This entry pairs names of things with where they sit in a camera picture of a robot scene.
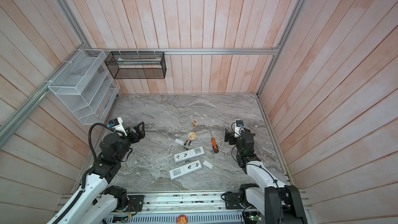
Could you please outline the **white remote control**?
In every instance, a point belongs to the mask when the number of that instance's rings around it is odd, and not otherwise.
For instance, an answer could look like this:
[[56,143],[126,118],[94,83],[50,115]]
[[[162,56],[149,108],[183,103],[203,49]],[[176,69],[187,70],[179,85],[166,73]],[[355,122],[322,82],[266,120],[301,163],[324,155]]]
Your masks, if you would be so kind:
[[191,162],[189,164],[185,164],[181,167],[170,170],[169,175],[170,175],[171,180],[174,180],[181,176],[198,171],[200,169],[202,169],[202,163],[200,162],[200,160],[197,160],[197,161]]
[[204,148],[202,146],[200,146],[197,148],[189,149],[189,150],[174,154],[173,158],[176,163],[179,163],[179,162],[191,160],[193,158],[202,156],[204,154],[205,154]]

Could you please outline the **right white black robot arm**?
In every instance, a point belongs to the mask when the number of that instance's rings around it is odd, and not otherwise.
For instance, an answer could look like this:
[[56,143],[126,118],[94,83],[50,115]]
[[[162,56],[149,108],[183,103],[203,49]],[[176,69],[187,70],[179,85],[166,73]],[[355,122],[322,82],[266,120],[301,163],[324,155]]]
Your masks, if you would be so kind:
[[242,184],[239,201],[244,208],[254,207],[266,224],[308,223],[299,190],[277,179],[255,154],[256,135],[245,127],[225,130],[224,141],[237,149],[233,156],[238,166],[254,184]]

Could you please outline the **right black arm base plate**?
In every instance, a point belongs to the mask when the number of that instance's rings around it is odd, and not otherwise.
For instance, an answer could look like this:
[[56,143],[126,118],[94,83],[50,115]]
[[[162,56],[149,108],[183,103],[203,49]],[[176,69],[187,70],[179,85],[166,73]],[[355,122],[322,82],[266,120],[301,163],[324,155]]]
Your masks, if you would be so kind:
[[221,200],[224,201],[226,209],[244,209],[248,206],[243,195],[238,192],[227,191],[221,195]]

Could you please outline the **horizontal aluminium wall rail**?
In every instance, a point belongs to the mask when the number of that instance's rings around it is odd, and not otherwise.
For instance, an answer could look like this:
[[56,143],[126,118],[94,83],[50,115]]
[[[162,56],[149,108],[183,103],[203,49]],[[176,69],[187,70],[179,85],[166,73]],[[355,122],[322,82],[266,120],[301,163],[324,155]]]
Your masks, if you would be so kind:
[[164,55],[276,55],[278,48],[135,48],[87,49],[90,52],[132,52],[137,55],[163,53]]

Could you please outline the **round wooden coaster sticker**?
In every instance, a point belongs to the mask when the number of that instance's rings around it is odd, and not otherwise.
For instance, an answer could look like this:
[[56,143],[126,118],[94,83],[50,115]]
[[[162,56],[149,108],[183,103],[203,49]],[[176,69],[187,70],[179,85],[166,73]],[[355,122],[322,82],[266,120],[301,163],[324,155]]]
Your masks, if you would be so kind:
[[190,141],[192,141],[192,140],[195,140],[196,138],[197,138],[197,133],[196,132],[190,132],[189,134],[188,134],[188,139],[190,140]]

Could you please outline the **orange handled screwdriver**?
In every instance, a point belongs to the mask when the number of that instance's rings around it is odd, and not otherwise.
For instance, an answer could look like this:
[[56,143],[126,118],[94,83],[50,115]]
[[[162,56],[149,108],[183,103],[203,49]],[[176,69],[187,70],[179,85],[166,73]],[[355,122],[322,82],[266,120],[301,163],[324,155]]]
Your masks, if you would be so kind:
[[208,129],[209,129],[209,132],[210,132],[211,143],[212,143],[212,149],[213,149],[214,153],[218,153],[218,152],[219,152],[219,148],[218,148],[218,145],[217,145],[217,143],[216,143],[216,140],[215,140],[215,138],[214,138],[214,136],[213,136],[213,134],[212,134],[212,132],[211,132],[211,130],[210,130],[210,126],[208,126]]

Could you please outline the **white battery cover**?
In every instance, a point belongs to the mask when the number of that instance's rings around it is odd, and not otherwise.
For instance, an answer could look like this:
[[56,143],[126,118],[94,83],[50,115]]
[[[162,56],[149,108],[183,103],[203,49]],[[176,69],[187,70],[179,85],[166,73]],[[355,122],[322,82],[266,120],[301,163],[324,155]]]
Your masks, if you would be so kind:
[[184,142],[180,139],[176,139],[175,142],[179,145],[184,145]]
[[214,168],[214,165],[212,165],[211,163],[209,163],[208,161],[204,161],[203,162],[203,165],[205,165],[207,168],[209,168],[209,169],[213,169]]

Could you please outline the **aluminium front rail frame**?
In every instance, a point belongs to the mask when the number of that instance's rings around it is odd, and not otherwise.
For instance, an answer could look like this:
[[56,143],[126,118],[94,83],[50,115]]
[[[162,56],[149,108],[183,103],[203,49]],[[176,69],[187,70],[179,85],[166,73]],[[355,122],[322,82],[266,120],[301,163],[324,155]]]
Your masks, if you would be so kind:
[[213,205],[217,206],[221,202],[222,193],[215,192],[215,193],[199,193],[199,194],[191,194],[191,193],[179,193],[176,195],[166,194],[161,195],[161,203],[162,204],[169,204],[175,205],[176,207],[180,208],[187,208],[189,204],[199,204],[203,203],[205,205]]

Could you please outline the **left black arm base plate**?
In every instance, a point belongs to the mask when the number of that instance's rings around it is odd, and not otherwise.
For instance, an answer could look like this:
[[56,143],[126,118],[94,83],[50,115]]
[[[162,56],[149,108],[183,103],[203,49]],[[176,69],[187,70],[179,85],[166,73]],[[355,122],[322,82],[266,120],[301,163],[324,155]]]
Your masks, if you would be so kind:
[[143,209],[144,195],[123,195],[117,199],[116,212],[138,213]]

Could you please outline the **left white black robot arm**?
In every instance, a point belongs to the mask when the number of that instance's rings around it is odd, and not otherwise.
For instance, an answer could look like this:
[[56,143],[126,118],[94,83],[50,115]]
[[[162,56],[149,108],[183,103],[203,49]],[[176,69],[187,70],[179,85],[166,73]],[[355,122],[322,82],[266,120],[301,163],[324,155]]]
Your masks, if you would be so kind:
[[126,189],[110,186],[110,182],[132,152],[131,145],[145,138],[145,124],[140,122],[125,129],[121,118],[108,124],[95,123],[109,130],[96,154],[92,141],[88,140],[93,155],[93,165],[85,171],[78,190],[50,220],[51,224],[99,224],[113,211],[124,211],[130,207]]

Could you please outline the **red round sticker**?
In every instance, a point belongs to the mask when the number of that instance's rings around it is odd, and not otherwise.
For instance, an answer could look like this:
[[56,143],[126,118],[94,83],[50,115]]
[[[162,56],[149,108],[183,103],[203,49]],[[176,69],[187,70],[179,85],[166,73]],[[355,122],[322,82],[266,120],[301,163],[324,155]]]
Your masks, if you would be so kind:
[[186,215],[179,215],[176,219],[176,224],[187,224],[188,218]]

